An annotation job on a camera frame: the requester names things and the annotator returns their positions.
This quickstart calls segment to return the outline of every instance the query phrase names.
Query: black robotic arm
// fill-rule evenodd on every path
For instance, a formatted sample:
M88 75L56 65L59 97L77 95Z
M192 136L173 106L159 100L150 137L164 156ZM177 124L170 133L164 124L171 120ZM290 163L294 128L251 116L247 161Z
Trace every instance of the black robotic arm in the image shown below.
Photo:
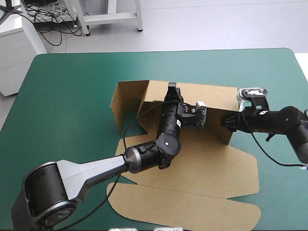
M85 200L90 187L123 171L138 173L158 166L170 166L180 152L180 129L202 129L206 120L206 106L184 103L176 83L169 83L163 103L155 141L138 144L126 149L126 153L76 164L66 160L44 163L23 180L22 189L12 208L12 221L16 231L52 230L68 218L78 203Z
M232 112L222 118L222 126L230 131L247 133L268 133L266 141L274 135L286 135L297 158L304 164L308 163L308 115L295 107L288 106L280 111L270 111L266 100L268 92L264 88L240 89L237 98L242 102L240 111ZM251 106L243 108L245 102Z

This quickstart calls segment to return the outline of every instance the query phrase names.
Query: white object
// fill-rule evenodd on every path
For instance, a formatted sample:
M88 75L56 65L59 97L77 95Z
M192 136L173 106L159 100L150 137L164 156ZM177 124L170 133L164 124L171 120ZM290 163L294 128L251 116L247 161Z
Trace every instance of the white object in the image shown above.
M294 54L300 68L302 69L307 81L308 81L308 53L297 53Z
M12 5L20 5L13 0ZM47 53L33 25L17 14L0 25L0 92L19 91L33 58Z
M135 0L136 11L131 13L116 13L116 1L117 0L108 0L108 14L85 15L80 0L71 0L76 9L83 33L86 35L90 34L90 25L121 23L126 21L137 21L138 30L142 31L140 0Z

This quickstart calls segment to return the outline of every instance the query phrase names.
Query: black cable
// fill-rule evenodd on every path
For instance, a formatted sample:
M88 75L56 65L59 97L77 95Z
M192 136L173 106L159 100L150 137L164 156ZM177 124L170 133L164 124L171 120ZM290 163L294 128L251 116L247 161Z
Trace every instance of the black cable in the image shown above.
M246 126L247 128L249 129L252 137L254 138L255 142L257 143L257 145L259 146L259 148L262 150L262 152L270 159L272 160L273 162L275 162L276 164L280 165L280 166L284 166L284 167L304 167L305 165L302 165L302 164L283 164L283 163L280 163L278 162L277 160L275 160L273 157L271 157L264 149L263 147L261 146L261 144L258 142L258 140L256 139L255 135L253 134L249 124L247 123L247 120L245 119L245 116L244 116L244 113L242 111L242 117L243 117L243 120L244 122L246 123Z
M105 199L98 205L96 206L91 212L89 212L87 215L85 215L84 217L82 217L81 219L75 221L74 223L70 224L70 225L67 225L67 226L64 226L63 228L60 228L60 229L57 229L57 230L54 230L54 231L63 231L63 230L66 230L66 229L69 229L71 227L73 227L74 225L77 225L78 223L82 222L83 220L87 219L89 216L91 216L93 213L95 213L103 204L106 203L106 201L109 199L111 193L113 192L113 190L115 189L116 187L116 184L118 183L119 179L120 179L120 176L122 174L122 172L125 171L125 167L126 167L126 163L123 165L120 173L118 174L114 184L112 185L112 188L110 189L109 193L107 194L107 196L105 197Z
M188 105L188 106L191 106L189 103L184 103L184 102L181 102L181 101L169 101L169 102L162 102L162 103L159 103L153 107L150 107L148 110L146 110L145 112L143 112L140 116L136 117L136 119L134 119L133 122L131 122L131 124L125 129L124 131L124 134L123 134L123 144L124 144L124 149L125 149L125 152L124 152L124 155L126 155L126 151L127 151L127 146L126 146L126 141L125 141L125 136L126 136L126 132L128 131L128 129L134 124L136 123L136 121L138 119L140 119L142 116L144 116L145 114L147 114L149 111L151 111L152 109L158 107L158 106L161 106L161 105L164 105L164 104L167 104L167 103L181 103L183 105Z
M20 16L22 16L23 18L25 18L26 20L28 20L34 27L36 27L37 28L37 26L28 18L28 17L26 17L26 16L24 16L23 14L21 14L21 13L15 13L15 12L13 12L14 14L18 14L18 15L20 15ZM43 33L41 33L41 31L40 30L38 30L38 32L42 35L42 37L50 44L50 45L52 45L52 46L55 46L55 47L57 47L57 46L60 46L61 45L61 43L62 43L62 34L61 34L61 40L60 40L60 43L59 44L53 44L53 43L51 43L51 42L49 42L46 38L45 38L45 36L43 35Z

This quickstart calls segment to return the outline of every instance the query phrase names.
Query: open cardboard box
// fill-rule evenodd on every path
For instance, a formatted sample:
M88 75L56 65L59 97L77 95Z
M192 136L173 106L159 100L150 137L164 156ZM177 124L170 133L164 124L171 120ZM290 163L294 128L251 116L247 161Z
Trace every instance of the open cardboard box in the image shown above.
M206 103L206 128L181 129L182 148L169 168L124 173L137 184L117 184L109 198L111 206L129 219L187 230L252 230L260 219L260 209L228 198L259 191L257 160L229 146L232 132L220 125L222 116L239 109L237 88L188 83L177 83L177 87L186 103ZM168 82L163 81L119 82L111 102L118 128L122 129L126 112L140 115L163 102L167 88ZM127 145L155 140L160 117L161 108L157 107L139 119L148 134L127 138ZM120 140L116 154L123 152Z

